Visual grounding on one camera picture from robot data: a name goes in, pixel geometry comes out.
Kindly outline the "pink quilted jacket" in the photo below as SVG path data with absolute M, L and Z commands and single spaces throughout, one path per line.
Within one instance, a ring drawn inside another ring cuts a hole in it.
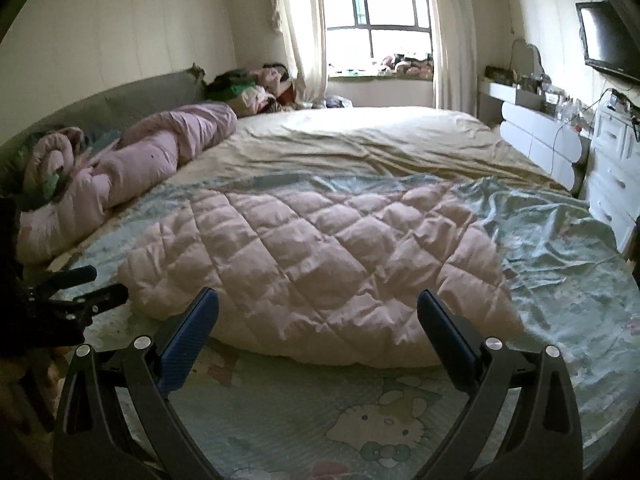
M 425 289 L 485 336 L 523 328 L 495 243 L 447 183 L 207 190 L 142 233 L 117 277 L 157 320 L 212 288 L 216 339 L 310 364 L 436 364 L 416 316 Z

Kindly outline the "clothes on window sill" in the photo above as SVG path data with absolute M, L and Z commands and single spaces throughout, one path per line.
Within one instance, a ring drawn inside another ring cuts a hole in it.
M 434 77 L 433 55 L 427 53 L 425 58 L 405 54 L 389 55 L 382 59 L 378 66 L 378 73 L 381 76 L 432 81 Z

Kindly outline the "rolled pink duvet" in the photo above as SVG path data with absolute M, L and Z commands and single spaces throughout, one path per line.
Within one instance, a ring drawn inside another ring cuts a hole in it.
M 92 234 L 117 206 L 172 177 L 234 133 L 221 102 L 189 104 L 145 117 L 105 148 L 68 127 L 39 139 L 23 170 L 17 260 L 48 261 Z

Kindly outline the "cartoon print blue blanket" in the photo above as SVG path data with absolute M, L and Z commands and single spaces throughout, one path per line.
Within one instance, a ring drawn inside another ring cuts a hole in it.
M 515 345 L 561 350 L 596 470 L 639 427 L 639 289 L 612 231 L 559 192 L 493 177 L 451 188 L 496 244 L 524 325 Z M 230 479 L 408 479 L 464 401 L 439 367 L 313 366 L 216 342 L 172 396 Z

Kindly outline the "grey green headboard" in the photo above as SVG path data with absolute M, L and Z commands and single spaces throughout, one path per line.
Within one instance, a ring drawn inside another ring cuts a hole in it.
M 63 107 L 4 142 L 1 163 L 8 164 L 31 134 L 55 126 L 74 126 L 84 133 L 124 130 L 161 110 L 201 101 L 205 75 L 205 70 L 193 64 L 181 72 L 122 84 Z

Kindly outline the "white chest of drawers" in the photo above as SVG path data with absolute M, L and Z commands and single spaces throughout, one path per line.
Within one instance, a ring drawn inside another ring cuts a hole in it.
M 587 171 L 580 196 L 594 218 L 606 224 L 617 251 L 629 258 L 638 240 L 639 122 L 600 105 L 594 115 Z

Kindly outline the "tan bed sheet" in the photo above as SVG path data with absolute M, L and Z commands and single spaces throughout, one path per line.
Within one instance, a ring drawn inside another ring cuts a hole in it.
M 561 189 L 484 122 L 424 106 L 324 108 L 242 118 L 229 139 L 189 162 L 175 179 L 293 172 L 495 177 L 514 188 Z

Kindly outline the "white rounded dressing table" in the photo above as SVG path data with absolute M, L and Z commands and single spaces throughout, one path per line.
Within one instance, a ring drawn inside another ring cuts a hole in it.
M 480 78 L 480 98 L 501 104 L 500 136 L 544 170 L 568 192 L 578 195 L 585 177 L 590 140 L 570 122 L 544 114 L 542 97 L 518 87 Z

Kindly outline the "left cream curtain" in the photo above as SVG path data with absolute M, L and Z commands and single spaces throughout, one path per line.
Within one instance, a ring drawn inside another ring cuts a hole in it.
M 320 101 L 328 83 L 323 0 L 276 0 L 276 9 L 297 99 Z

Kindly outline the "cream curtain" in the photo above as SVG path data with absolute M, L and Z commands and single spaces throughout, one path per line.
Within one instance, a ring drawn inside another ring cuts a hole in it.
M 428 2 L 433 27 L 435 106 L 474 115 L 477 50 L 472 0 Z
M 297 99 L 320 101 L 328 83 L 323 0 L 276 0 L 276 9 Z

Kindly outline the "heart shaped vanity mirror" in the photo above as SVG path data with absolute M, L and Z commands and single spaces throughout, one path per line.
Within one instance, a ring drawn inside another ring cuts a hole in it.
M 518 78 L 540 79 L 544 74 L 538 48 L 523 38 L 512 42 L 509 67 Z

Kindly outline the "right cream curtain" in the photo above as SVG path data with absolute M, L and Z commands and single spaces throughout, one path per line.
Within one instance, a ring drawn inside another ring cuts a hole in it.
M 428 2 L 433 27 L 435 106 L 474 115 L 477 50 L 472 0 Z

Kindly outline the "pile of clothes by wall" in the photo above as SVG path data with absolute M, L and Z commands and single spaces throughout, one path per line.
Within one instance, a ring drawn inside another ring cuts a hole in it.
M 265 64 L 257 70 L 228 70 L 206 84 L 203 96 L 206 101 L 226 103 L 239 118 L 294 110 L 352 107 L 352 101 L 342 96 L 325 96 L 310 102 L 297 99 L 294 79 L 282 63 Z

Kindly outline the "window with dark frame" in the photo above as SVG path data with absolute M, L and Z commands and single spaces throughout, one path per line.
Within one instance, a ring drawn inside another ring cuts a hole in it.
M 428 0 L 323 0 L 326 62 L 332 78 L 382 77 L 393 54 L 433 55 Z

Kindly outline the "black wall television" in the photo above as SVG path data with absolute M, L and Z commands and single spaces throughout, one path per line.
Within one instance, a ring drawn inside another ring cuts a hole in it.
M 579 35 L 587 66 L 601 73 L 639 83 L 639 49 L 608 1 L 575 4 Z

